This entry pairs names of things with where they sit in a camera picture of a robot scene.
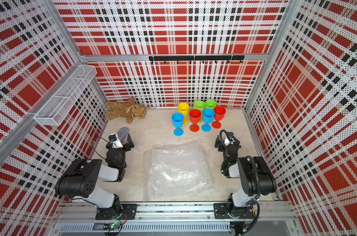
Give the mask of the light blue glass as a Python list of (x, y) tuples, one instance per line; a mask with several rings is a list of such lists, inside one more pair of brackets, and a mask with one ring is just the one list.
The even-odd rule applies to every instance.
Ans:
[(211, 123), (214, 119), (215, 116), (215, 112), (212, 109), (205, 109), (203, 110), (203, 122), (204, 124), (202, 125), (202, 131), (203, 132), (210, 132), (212, 127), (211, 127)]

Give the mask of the red glass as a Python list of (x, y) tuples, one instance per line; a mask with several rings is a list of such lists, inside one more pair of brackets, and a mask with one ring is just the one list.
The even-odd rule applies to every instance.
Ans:
[(226, 114), (226, 109), (222, 106), (217, 106), (214, 108), (214, 122), (212, 123), (212, 127), (215, 129), (220, 129), (221, 128), (221, 123), (220, 121), (224, 118)]

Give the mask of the pink glass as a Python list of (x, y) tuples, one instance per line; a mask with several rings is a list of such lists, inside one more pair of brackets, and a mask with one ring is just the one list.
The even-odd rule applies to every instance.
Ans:
[(192, 123), (190, 125), (190, 130), (192, 132), (199, 131), (200, 128), (198, 126), (198, 123), (200, 122), (201, 117), (202, 117), (202, 112), (198, 109), (193, 109), (189, 112), (189, 119), (190, 119), (190, 122)]

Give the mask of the green wine glass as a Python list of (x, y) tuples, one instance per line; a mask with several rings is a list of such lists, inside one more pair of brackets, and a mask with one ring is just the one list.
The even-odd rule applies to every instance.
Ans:
[(193, 108), (199, 110), (201, 112), (201, 114), (203, 114), (205, 105), (206, 105), (205, 102), (197, 100), (193, 103)]
[(205, 102), (205, 109), (214, 110), (216, 106), (217, 106), (217, 102), (215, 100), (209, 99)]

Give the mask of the yellow glass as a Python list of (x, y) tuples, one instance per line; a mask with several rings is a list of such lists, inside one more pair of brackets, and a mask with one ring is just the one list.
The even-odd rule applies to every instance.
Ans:
[(178, 112), (183, 114), (183, 117), (184, 117), (183, 125), (184, 126), (188, 125), (188, 123), (189, 123), (188, 119), (186, 118), (189, 114), (189, 109), (190, 109), (190, 106), (187, 103), (180, 103), (177, 107)]

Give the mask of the bubble wrap sheet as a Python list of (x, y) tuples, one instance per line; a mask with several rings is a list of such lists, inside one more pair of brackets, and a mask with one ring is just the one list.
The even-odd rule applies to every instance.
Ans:
[(208, 200), (213, 181), (200, 140), (154, 145), (144, 152), (143, 201), (177, 198)]

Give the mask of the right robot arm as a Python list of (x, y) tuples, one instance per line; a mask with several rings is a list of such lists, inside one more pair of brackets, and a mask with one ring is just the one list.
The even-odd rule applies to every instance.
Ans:
[(241, 188), (231, 193), (225, 204), (214, 204), (216, 219), (256, 219), (258, 200), (262, 195), (274, 193), (276, 181), (261, 156), (239, 157), (240, 141), (232, 132), (221, 130), (215, 148), (223, 153), (221, 174), (228, 179), (240, 179)]

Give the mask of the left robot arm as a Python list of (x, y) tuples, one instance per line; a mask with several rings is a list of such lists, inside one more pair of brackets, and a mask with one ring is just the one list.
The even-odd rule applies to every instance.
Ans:
[(120, 183), (126, 170), (126, 152), (134, 147), (127, 127), (108, 137), (105, 162), (99, 159), (74, 160), (55, 185), (59, 196), (83, 200), (96, 206), (96, 220), (133, 220), (137, 205), (122, 204), (119, 196), (97, 185), (101, 180)]

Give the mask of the purple glass in bubble wrap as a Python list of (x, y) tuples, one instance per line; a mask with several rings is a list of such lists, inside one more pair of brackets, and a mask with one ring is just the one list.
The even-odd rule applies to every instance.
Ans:
[(118, 139), (119, 139), (121, 142), (124, 142), (124, 140), (127, 138), (128, 134), (129, 134), (129, 128), (128, 128), (128, 127), (122, 127), (122, 128), (117, 132)]

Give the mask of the brown teddy bear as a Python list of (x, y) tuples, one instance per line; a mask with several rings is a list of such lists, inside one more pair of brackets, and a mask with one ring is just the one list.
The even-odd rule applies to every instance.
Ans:
[(107, 121), (115, 118), (125, 118), (127, 124), (131, 124), (135, 119), (144, 119), (147, 112), (146, 107), (136, 103), (134, 97), (130, 97), (128, 102), (125, 103), (106, 102), (105, 106), (108, 109), (105, 114)]

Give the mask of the green circuit board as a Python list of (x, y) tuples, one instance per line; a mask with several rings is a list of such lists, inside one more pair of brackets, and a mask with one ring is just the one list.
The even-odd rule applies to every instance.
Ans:
[(121, 230), (122, 226), (123, 224), (120, 222), (104, 223), (103, 231), (106, 233), (116, 233)]

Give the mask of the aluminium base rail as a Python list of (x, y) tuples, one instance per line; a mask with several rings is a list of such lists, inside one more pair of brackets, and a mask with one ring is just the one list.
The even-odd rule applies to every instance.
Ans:
[(261, 201), (256, 219), (216, 219), (214, 204), (225, 202), (126, 202), (136, 204), (133, 220), (96, 220), (96, 207), (89, 203), (62, 204), (53, 219), (48, 235), (64, 233), (99, 233), (104, 223), (120, 222), (123, 233), (180, 233), (180, 232), (224, 232), (237, 233), (235, 225), (248, 226), (255, 222), (250, 234), (262, 233), (268, 236), (299, 236), (296, 217), (291, 205), (284, 201)]

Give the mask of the black hook rail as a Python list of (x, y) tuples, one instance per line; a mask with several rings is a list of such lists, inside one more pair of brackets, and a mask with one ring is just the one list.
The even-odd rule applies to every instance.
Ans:
[(207, 56), (149, 56), (150, 62), (183, 62), (183, 61), (243, 61), (244, 55), (207, 55)]

